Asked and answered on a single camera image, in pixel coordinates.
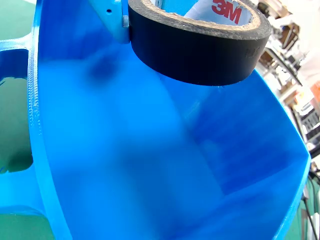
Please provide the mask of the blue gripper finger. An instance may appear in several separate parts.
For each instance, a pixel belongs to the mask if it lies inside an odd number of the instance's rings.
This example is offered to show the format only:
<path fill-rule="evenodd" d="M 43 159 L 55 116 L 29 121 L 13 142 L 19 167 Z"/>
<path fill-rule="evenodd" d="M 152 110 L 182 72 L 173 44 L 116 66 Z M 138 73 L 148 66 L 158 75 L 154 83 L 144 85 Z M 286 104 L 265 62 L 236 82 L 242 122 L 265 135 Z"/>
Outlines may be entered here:
<path fill-rule="evenodd" d="M 163 0 L 161 9 L 184 16 L 198 0 Z"/>
<path fill-rule="evenodd" d="M 121 0 L 89 0 L 90 5 L 120 44 L 130 43 L 129 16 L 123 14 Z"/>

